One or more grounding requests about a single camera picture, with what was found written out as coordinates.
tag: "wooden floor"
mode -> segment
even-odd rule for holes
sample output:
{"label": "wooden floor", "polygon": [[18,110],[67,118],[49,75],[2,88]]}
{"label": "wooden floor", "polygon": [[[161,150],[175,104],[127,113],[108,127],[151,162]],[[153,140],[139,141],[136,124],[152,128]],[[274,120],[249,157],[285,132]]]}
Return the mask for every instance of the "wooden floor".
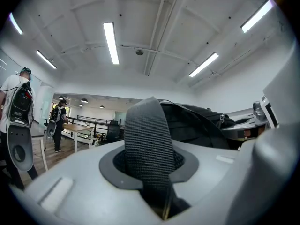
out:
{"label": "wooden floor", "polygon": [[[45,168],[44,168],[41,148],[39,144],[40,142],[39,140],[33,140],[32,143],[33,143],[32,144],[33,164],[37,170],[38,175],[41,175],[42,173],[45,172]],[[60,142],[61,152],[58,153],[54,152],[54,142],[50,138],[48,138],[47,141],[46,138],[44,138],[44,147],[46,147],[45,157],[46,157],[48,169],[52,168],[54,165],[56,165],[57,163],[59,163],[61,160],[71,155],[72,153],[75,153],[74,141],[69,138],[65,138],[63,136],[61,137],[61,142]],[[88,145],[83,144],[81,142],[77,142],[77,147],[78,147],[78,151],[89,148]],[[27,172],[20,172],[20,176],[22,178],[24,186],[27,186],[32,182]]]}

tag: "black chair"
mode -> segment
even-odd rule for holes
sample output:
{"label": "black chair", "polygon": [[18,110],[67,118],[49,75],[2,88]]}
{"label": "black chair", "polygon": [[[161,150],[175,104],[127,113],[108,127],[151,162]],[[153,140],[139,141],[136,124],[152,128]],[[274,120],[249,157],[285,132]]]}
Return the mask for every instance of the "black chair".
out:
{"label": "black chair", "polygon": [[100,141],[101,145],[115,142],[119,139],[119,132],[121,126],[118,124],[118,121],[111,121],[107,126],[107,135],[103,141]]}

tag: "ceiling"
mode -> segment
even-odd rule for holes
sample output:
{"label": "ceiling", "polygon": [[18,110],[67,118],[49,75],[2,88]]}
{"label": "ceiling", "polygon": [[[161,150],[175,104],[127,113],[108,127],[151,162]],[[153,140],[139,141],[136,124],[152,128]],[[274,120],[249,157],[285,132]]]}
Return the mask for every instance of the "ceiling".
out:
{"label": "ceiling", "polygon": [[[124,97],[109,97],[109,96],[98,96],[98,95],[86,95],[86,94],[54,94],[53,99],[59,101],[58,97],[63,96],[68,105],[78,107],[79,104],[83,104],[84,107],[99,108],[104,106],[105,109],[126,112],[129,107],[138,103],[139,99],[124,98]],[[81,99],[87,99],[88,103],[83,103]]]}
{"label": "ceiling", "polygon": [[[23,0],[15,19],[62,73],[116,66],[102,25],[114,22],[120,72],[132,69],[195,88],[222,75],[278,33],[275,9],[249,32],[240,28],[265,1]],[[139,48],[144,49],[142,56],[135,53]],[[220,57],[189,77],[213,52]]]}

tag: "black bag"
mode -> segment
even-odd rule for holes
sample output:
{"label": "black bag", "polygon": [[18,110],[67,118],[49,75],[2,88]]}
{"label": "black bag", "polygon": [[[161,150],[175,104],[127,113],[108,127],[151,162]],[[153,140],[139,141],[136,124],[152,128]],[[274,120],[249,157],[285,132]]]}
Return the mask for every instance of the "black bag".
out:
{"label": "black bag", "polygon": [[204,147],[229,149],[221,128],[235,125],[226,114],[196,106],[161,103],[171,138]]}

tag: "pants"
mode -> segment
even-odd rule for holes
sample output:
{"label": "pants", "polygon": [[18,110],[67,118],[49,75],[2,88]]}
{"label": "pants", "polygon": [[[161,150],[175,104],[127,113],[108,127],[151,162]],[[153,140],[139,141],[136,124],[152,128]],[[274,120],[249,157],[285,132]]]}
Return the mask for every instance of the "pants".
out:
{"label": "pants", "polygon": [[57,151],[60,149],[61,132],[62,132],[62,129],[57,127],[55,130],[55,133],[53,134],[53,140],[54,140],[54,144],[55,144],[54,148]]}
{"label": "pants", "polygon": [[[24,185],[22,183],[20,174],[18,169],[15,167],[15,165],[13,164],[13,161],[10,158],[9,155],[9,151],[8,151],[8,143],[7,143],[7,134],[1,132],[1,146],[2,146],[2,152],[5,158],[5,162],[6,162],[6,166],[7,166],[7,171],[9,172],[11,178],[12,178],[12,182],[19,188],[19,189],[24,189]],[[27,171],[29,176],[31,177],[32,180],[34,180],[37,176],[38,173],[34,167],[34,165],[32,165],[32,167],[30,168],[29,171]]]}

